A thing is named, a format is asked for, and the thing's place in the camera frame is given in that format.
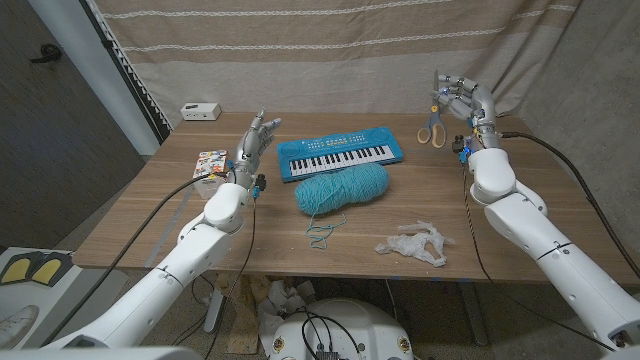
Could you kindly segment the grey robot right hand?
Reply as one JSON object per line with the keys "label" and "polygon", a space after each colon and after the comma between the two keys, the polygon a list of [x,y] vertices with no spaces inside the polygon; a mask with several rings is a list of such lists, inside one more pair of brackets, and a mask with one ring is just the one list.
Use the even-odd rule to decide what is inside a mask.
{"label": "grey robot right hand", "polygon": [[455,118],[471,122],[478,149],[500,147],[495,130],[494,99],[487,86],[463,76],[446,74],[436,77],[436,85],[432,98]]}

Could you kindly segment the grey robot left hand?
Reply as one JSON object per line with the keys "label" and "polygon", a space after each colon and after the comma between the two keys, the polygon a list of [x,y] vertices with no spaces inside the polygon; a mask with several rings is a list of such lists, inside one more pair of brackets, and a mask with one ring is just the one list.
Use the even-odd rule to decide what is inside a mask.
{"label": "grey robot left hand", "polygon": [[253,177],[260,165],[261,156],[273,142],[274,133],[282,122],[280,118],[265,122],[265,115],[266,108],[262,107],[239,141],[233,160],[233,168],[229,172],[229,181],[246,189],[251,187]]}

